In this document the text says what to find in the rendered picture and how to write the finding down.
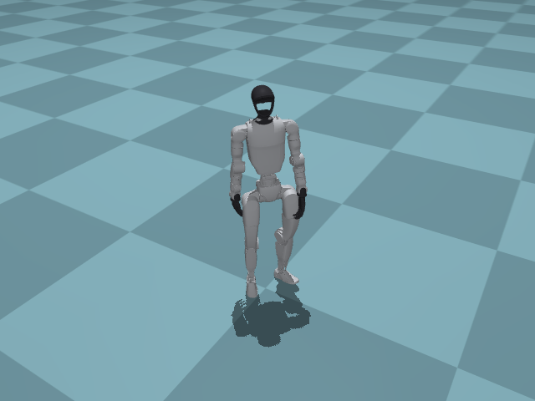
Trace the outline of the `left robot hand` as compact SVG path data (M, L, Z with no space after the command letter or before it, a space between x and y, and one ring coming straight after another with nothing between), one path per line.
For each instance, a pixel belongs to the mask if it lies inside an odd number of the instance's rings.
M296 214L294 214L293 216L294 219L299 219L303 216L303 213L304 213L304 210L305 210L305 197L307 196L306 194L306 189L305 188L302 188L300 190L300 194L297 192L297 196L298 196L298 212Z

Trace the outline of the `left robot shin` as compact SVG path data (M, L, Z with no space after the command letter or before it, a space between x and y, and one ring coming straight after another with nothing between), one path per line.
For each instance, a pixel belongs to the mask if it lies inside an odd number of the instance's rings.
M289 239L286 243L280 244L275 242L276 254L278 255L278 272L283 273L286 271L288 265L288 259L291 256L293 248L293 238ZM285 267L285 270L284 270Z

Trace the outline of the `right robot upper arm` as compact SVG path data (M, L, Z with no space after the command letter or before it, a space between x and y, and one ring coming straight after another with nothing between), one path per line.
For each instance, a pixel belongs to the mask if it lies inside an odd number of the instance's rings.
M245 161L242 161L243 141L247 137L247 125L242 124L232 128L231 131L231 154L234 164L234 174L245 171Z

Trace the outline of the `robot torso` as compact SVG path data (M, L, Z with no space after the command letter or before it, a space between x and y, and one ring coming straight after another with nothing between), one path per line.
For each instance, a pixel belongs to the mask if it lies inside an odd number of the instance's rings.
M259 202L272 202L282 198L281 183L274 173L278 173L285 159L286 130L283 121L276 114L270 124L258 124L256 118L249 119L247 125L247 153L248 158L261 175L256 181Z

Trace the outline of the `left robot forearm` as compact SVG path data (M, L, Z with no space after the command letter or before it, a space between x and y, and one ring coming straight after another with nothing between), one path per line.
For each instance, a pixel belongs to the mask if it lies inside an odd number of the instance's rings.
M306 177L305 177L305 159L304 159L304 164L303 165L299 165L299 166L294 166L293 167L293 172L294 172L294 178L295 178L295 183L296 183L296 191L300 194L300 190L302 188L305 188L306 189L306 193L308 191L308 188L306 186Z

